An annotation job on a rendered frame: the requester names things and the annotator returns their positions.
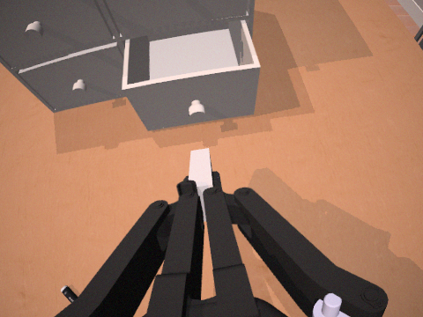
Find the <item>black aaa battery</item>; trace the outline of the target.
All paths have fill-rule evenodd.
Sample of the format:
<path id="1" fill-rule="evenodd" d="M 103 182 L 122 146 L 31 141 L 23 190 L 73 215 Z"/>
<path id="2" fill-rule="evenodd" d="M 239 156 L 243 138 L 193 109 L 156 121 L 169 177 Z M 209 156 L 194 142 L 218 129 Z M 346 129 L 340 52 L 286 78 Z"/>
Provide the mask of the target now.
<path id="1" fill-rule="evenodd" d="M 61 292 L 63 295 L 72 303 L 75 299 L 78 298 L 78 296 L 68 287 L 68 285 L 65 285 Z"/>

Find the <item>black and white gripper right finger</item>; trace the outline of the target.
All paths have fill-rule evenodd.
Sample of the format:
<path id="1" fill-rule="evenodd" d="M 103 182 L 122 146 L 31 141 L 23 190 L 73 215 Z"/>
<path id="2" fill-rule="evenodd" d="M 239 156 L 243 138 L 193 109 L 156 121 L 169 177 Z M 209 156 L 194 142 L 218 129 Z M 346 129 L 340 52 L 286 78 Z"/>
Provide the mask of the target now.
<path id="1" fill-rule="evenodd" d="M 307 317 L 383 316 L 381 287 L 336 266 L 252 188 L 225 193 L 209 148 L 200 150 L 200 188 L 219 317 L 260 317 L 232 225 Z"/>

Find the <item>white chest of drawers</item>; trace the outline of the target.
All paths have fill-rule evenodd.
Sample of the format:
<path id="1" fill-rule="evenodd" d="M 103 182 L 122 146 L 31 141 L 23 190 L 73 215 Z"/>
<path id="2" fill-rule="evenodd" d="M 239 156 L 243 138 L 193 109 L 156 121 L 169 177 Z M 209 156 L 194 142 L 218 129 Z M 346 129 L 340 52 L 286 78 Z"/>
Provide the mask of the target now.
<path id="1" fill-rule="evenodd" d="M 184 25 L 178 25 L 178 26 L 170 26 L 170 27 L 165 27 L 165 28 L 160 28 L 160 29 L 155 29 L 155 30 L 151 30 L 151 31 L 146 31 L 146 32 L 142 32 L 142 33 L 134 33 L 131 35 L 126 35 L 126 36 L 122 36 L 117 24 L 112 16 L 112 13 L 110 11 L 110 9 L 108 8 L 108 4 L 106 2 L 106 0 L 96 0 L 106 21 L 108 22 L 108 25 L 110 27 L 110 30 L 112 32 L 113 39 L 112 40 L 108 40 L 108 41 L 102 41 L 102 42 L 98 42 L 98 43 L 94 43 L 91 45 L 87 45 L 81 48 L 75 48 L 69 51 L 65 51 L 56 55 L 51 55 L 45 58 L 42 58 L 40 60 L 34 61 L 34 62 L 30 62 L 30 63 L 26 63 L 24 65 L 18 66 L 16 68 L 12 68 L 1 56 L 0 56 L 0 63 L 22 84 L 24 85 L 37 99 L 39 99 L 48 109 L 50 109 L 53 113 L 56 112 L 60 112 L 63 110 L 67 110 L 67 109 L 72 109 L 75 107 L 82 107 L 82 106 L 86 106 L 86 105 L 91 105 L 94 103 L 99 103 L 102 101 L 107 101 L 107 100 L 114 100 L 114 99 L 119 99 L 119 98 L 123 98 L 126 97 L 125 94 L 124 95 L 119 95 L 119 96 L 114 96 L 111 98 L 106 98 L 106 99 L 102 99 L 102 100 L 95 100 L 95 101 L 91 101 L 91 102 L 86 102 L 83 104 L 79 104 L 79 105 L 75 105 L 75 106 L 71 106 L 71 107 L 65 107 L 65 108 L 61 108 L 61 109 L 57 109 L 55 110 L 45 99 L 43 99 L 39 93 L 37 93 L 32 86 L 30 86 L 24 78 L 22 78 L 19 75 L 19 70 L 22 70 L 24 68 L 33 66 L 35 64 L 38 63 L 44 63 L 46 61 L 49 60 L 53 60 L 56 59 L 58 57 L 62 57 L 65 55 L 70 55 L 70 54 L 74 54 L 83 50 L 87 50 L 90 48 L 97 48 L 100 46 L 104 46 L 107 44 L 111 44 L 111 43 L 115 43 L 117 42 L 119 48 L 122 51 L 122 54 L 124 56 L 124 50 L 125 50 L 125 41 L 129 40 L 129 39 L 134 39 L 137 37 L 142 37 L 142 36 L 146 36 L 146 35 L 151 35 L 151 34 L 156 34 L 156 33 L 164 33 L 164 32 L 169 32 L 169 31 L 173 31 L 173 30 L 179 30 L 179 29 L 183 29 L 183 28 L 189 28 L 189 27 L 195 27 L 195 26 L 206 26 L 206 25 L 211 25 L 211 24 L 218 24 L 218 23 L 225 23 L 225 22 L 232 22 L 232 21 L 239 21 L 239 20 L 245 20 L 248 30 L 249 30 L 249 34 L 252 40 L 252 35 L 253 35 L 253 22 L 254 22 L 254 9 L 255 9 L 255 0 L 248 0 L 247 3 L 247 16 L 239 16 L 239 17 L 231 17 L 231 18 L 219 18 L 219 19 L 213 19 L 213 20 L 206 20 L 206 21 L 200 21 L 200 22 L 195 22 L 195 23 L 189 23 L 189 24 L 184 24 Z"/>

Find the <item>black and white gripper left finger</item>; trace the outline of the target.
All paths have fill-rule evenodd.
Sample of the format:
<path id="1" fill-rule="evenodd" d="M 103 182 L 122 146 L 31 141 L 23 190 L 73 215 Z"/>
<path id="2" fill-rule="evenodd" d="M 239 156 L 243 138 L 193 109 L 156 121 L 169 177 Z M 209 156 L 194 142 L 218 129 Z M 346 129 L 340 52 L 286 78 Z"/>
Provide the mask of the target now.
<path id="1" fill-rule="evenodd" d="M 200 150 L 191 151 L 189 176 L 176 187 L 178 202 L 151 203 L 78 298 L 55 317 L 133 317 L 154 278 L 145 317 L 186 317 L 187 300 L 201 300 L 202 290 Z"/>

